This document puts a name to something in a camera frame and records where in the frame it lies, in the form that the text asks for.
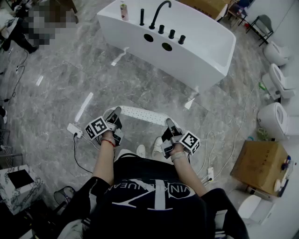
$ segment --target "white cable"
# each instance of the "white cable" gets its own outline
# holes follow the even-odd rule
[[[215,135],[215,133],[214,133],[213,131],[210,131],[210,132],[207,133],[207,136],[206,136],[206,143],[207,143],[207,138],[209,137],[209,134],[210,134],[210,133],[213,133],[213,134],[214,134],[215,141],[214,141],[214,145],[213,145],[213,148],[212,148],[211,153],[210,153],[210,156],[209,156],[208,168],[210,167],[210,157],[211,157],[212,151],[213,151],[214,146],[215,146],[215,143],[216,143],[216,135]],[[203,169],[205,163],[206,163],[206,148],[205,148],[205,160],[204,160],[204,164],[202,165],[200,171]]]
[[[86,139],[88,142],[92,143],[90,140],[88,140],[87,138],[85,138],[84,136],[82,136],[84,139]]]
[[[237,138],[237,136],[238,136],[238,134],[239,134],[239,132],[240,132],[240,130],[241,130],[241,128],[242,128],[243,122],[244,122],[246,105],[247,105],[247,103],[248,103],[248,101],[249,101],[249,99],[250,99],[250,96],[251,96],[252,92],[254,91],[254,89],[256,88],[256,85],[257,85],[259,82],[260,82],[260,80],[258,80],[258,81],[256,82],[256,84],[254,85],[254,87],[253,87],[252,91],[250,92],[250,95],[248,96],[248,99],[247,99],[247,101],[246,101],[246,103],[245,103],[245,106],[244,106],[244,112],[243,112],[243,118],[242,118],[242,122],[241,122],[241,126],[240,126],[240,128],[239,128],[237,134],[235,135],[235,140],[236,140],[236,138]],[[223,166],[222,169],[219,171],[219,173],[216,175],[216,177],[218,177],[218,175],[222,172],[222,170],[225,168],[225,166],[226,166],[227,163],[229,162],[230,158],[232,157],[232,155],[233,155],[233,153],[234,153],[234,149],[235,149],[235,140],[234,140],[233,151],[232,151],[230,157],[228,158],[228,161],[224,164],[224,166]]]

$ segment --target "black t-shirt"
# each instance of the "black t-shirt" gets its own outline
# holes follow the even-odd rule
[[[91,238],[96,238],[99,230],[109,230],[109,237],[122,233],[141,237],[197,235],[209,239],[215,237],[216,212],[226,209],[226,234],[235,239],[248,238],[243,221],[223,190],[215,189],[199,197],[179,181],[172,165],[123,158],[114,163],[114,180],[110,186],[92,177],[64,210],[63,225],[88,217]],[[90,193],[97,201],[92,214]]]

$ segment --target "wristband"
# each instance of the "wristband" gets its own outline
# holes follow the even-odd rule
[[[185,152],[176,152],[174,155],[171,156],[171,161],[173,162],[175,159],[179,159],[183,156],[186,156]]]
[[[108,138],[108,137],[102,137],[101,138],[101,142],[102,141],[108,141],[108,142],[110,142],[112,145],[113,145],[113,147],[115,147],[115,140],[114,139],[110,139],[110,138]]]

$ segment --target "white bathtub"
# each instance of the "white bathtub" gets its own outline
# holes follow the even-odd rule
[[[228,29],[180,2],[165,4],[158,15],[155,29],[149,29],[162,0],[126,0],[129,21],[121,19],[120,0],[98,12],[105,40],[120,49],[153,64],[197,92],[203,92],[223,79],[228,72],[235,48],[235,36]],[[140,26],[140,9],[144,8],[144,26]],[[165,25],[159,34],[159,26]],[[174,39],[169,39],[171,29]],[[149,34],[154,41],[144,39]],[[181,35],[186,39],[178,44]],[[168,43],[172,51],[162,48]]]

